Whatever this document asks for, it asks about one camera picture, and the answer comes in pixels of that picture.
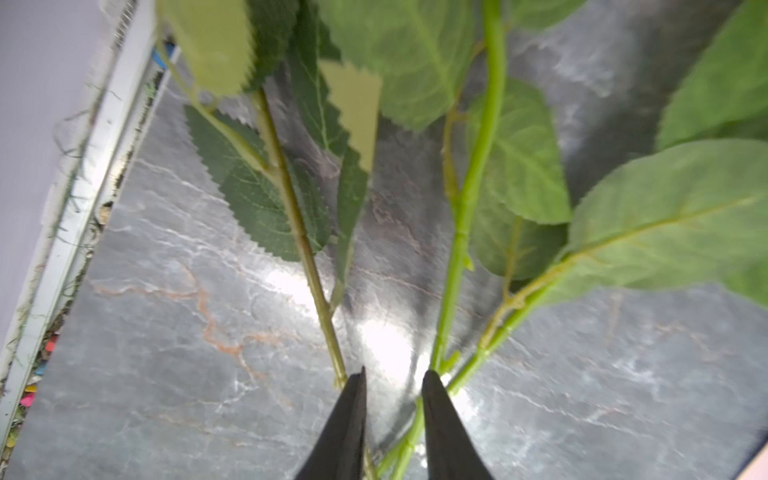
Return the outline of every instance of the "pink object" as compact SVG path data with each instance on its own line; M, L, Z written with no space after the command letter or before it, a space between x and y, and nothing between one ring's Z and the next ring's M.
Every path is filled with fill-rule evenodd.
M24 396L22 396L22 400L19 402L22 404L22 407L30 407L32 405L32 402L35 401L35 394L33 392L25 393Z
M53 349L56 348L56 339L57 337L52 337L48 343L45 344L45 349L49 352L53 352Z
M741 472L737 480L764 480L768 478L768 446Z

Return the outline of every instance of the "gray marble surface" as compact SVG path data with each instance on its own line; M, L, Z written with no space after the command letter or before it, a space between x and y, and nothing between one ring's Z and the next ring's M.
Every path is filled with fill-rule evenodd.
M554 30L511 35L510 72L556 111L574 198L650 150L665 99L736 3L591 0ZM338 167L278 80L283 140L333 205ZM482 83L476 65L468 91ZM183 101L175 88L161 98L9 480L292 478L336 400L300 266L237 226L195 154ZM429 362L452 234L441 128L382 122L335 318L349 369L369 372L377 453L406 426ZM328 287L332 260L332 247L318 256ZM498 279L467 273L456 346L473 344L499 297ZM716 286L601 291L534 314L455 404L496 478L727 480L765 437L766 348L768 315ZM426 478L423 449L409 478Z

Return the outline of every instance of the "light green leaf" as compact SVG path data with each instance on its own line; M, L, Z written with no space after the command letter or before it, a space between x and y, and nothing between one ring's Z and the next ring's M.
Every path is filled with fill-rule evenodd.
M342 65L338 62L340 59L341 54L331 43L327 27L317 16L317 7L302 2L288 57L293 96L312 138L342 161L336 198L339 237L336 285L331 295L334 309L346 289L354 252L355 225L366 202L382 87L377 75L358 71L352 65ZM355 148L349 147L350 133L347 130L352 132L354 144L365 152L364 160L361 161Z
M280 65L286 56L299 0L246 0L250 7L250 20L256 45L256 60L248 82L248 91L261 88L264 80Z
M187 105L184 112L197 153L243 230L267 252L283 260L299 261L288 216L280 193L272 182L251 169L224 136L194 107ZM254 130L221 113L217 112L215 116L266 157L264 143ZM316 253L325 246L330 235L323 196L307 172L291 158L288 159L288 170L298 196L307 237L312 251Z
M195 83L212 94L256 90L283 60L299 0L157 0Z
M484 101L484 97L477 98L469 108L470 151L482 121ZM503 182L495 194L517 215L537 223L565 223L571 219L550 111L541 92L518 79L507 79L502 115L484 175Z
M511 0L511 17L515 26L547 28L575 12L585 0Z
M382 80L347 62L320 60L318 66L328 82L329 100L341 112L339 123L349 132L349 146L359 153L360 168L370 174Z
M302 2L288 54L291 89L306 130L323 150L341 159L349 135L339 125L339 111L328 102L328 84L317 67L322 58L340 60L341 54L318 18L317 6Z
M631 161L579 204L549 303L675 288L768 257L768 144L699 141Z
M158 19L170 25L198 85L214 95L243 89L256 59L244 0L157 0L156 8Z
M663 149L768 108L768 2L746 0L675 92L661 118Z
M346 289L354 253L355 225L366 202L373 169L382 81L378 75L358 70L349 63L320 60L318 66L328 81L329 101L341 111L339 123L343 128L339 129L344 139L349 132L349 147L342 155L336 201L339 246L336 250L336 285L331 295L331 306L336 308Z
M768 260L763 259L746 270L725 277L728 290L768 308Z
M472 251L495 275L509 276L510 280L538 276L565 245L568 226L539 225L519 217L506 207L503 199L486 194L486 188L488 181L478 199L472 224Z
M384 80L382 114L420 131L453 104L472 58L466 0L318 0L333 43Z

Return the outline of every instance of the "green leaf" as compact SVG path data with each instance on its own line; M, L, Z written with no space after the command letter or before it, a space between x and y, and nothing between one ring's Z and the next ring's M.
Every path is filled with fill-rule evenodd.
M184 111L197 153L243 230L267 252L283 260L299 261L288 216L277 188L268 178L251 169L226 138L194 107L187 105ZM264 143L254 130L219 112L214 115L266 157ZM293 159L288 160L291 183L298 196L306 234L312 251L316 253L325 246L330 235L328 211L312 178Z
M216 96L256 90L283 60L299 0L157 0L195 83Z
M484 96L469 108L467 144L471 151ZM571 203L560 162L558 139L541 92L515 78L507 79L502 115L485 167L485 179L501 182L494 195L517 215L537 223L565 223Z
M317 6L302 2L288 54L293 98L306 130L323 150L341 159L349 135L339 125L339 110L328 102L328 84L320 72L320 59L340 60L330 41L328 28L317 16Z
M768 108L767 25L764 0L736 10L664 111L659 150Z
M370 172L360 167L359 154L353 148L348 149L341 166L339 194L336 198L339 243L336 248L336 285L331 295L334 308L341 302L346 289L349 267L352 265L355 251L355 225L366 203L369 179Z
M349 63L321 60L318 66L328 80L329 101L340 109L339 129L344 132L345 139L349 132L349 147L343 153L336 201L339 246L336 250L336 285L331 294L331 306L335 309L346 289L354 252L355 225L366 202L373 169L382 81L378 75L360 71Z
M420 131L451 107L472 59L472 2L317 3L344 59L382 77L382 114Z
M486 179L475 211L472 251L495 275L510 280L538 276L565 245L568 226L539 225L515 215L501 197L486 193L488 183Z
M342 161L336 198L339 238L333 308L339 305L346 289L355 225L368 193L382 87L377 75L342 65L340 59L327 27L318 18L317 7L302 2L288 56L293 96L312 138ZM350 136L354 137L351 143L365 152L364 159L349 146Z
M329 100L340 111L339 123L349 132L349 146L359 153L360 168L370 174L376 149L382 80L347 62L321 60L318 66L328 81Z
M768 111L761 111L743 120L731 121L698 134L694 140L708 138L742 138L768 141Z
M725 277L728 290L768 308L768 260L763 259L746 270Z
M246 0L253 25L252 45L256 45L256 59L248 82L248 91L261 88L264 80L280 65L286 56L299 0Z
M582 200L546 301L715 280L768 257L766 237L768 144L683 144L619 167Z
M243 89L257 54L244 0L157 0L156 8L198 85L214 95Z
M511 17L515 26L542 29L568 17L585 0L511 0Z

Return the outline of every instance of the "artificial plant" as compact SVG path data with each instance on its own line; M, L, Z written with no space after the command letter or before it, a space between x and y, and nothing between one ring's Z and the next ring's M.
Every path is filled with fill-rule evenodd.
M701 55L662 115L657 151L607 175L575 208L546 98L508 76L505 34L551 27L584 0L478 3L157 0L158 31L174 36L192 76L187 83L169 63L189 97L198 153L253 241L303 265L336 385L346 370L332 317L374 171L379 114L415 132L445 117L442 173L455 233L430 368L450 376L451 393L535 308L598 287L720 281L768 306L768 3L746 0ZM459 111L475 59L487 66L487 86ZM341 165L330 298L313 255L332 222L311 176L282 149L263 89L280 65L307 132ZM214 101L204 104L201 92ZM216 99L231 95L252 101L256 130L216 111ZM457 128L470 152L461 181L451 154ZM504 290L456 369L462 353L449 352L449 334L472 257L504 278ZM521 285L514 293L513 282ZM375 468L366 455L369 478L401 478L423 428L417 399L411 426Z

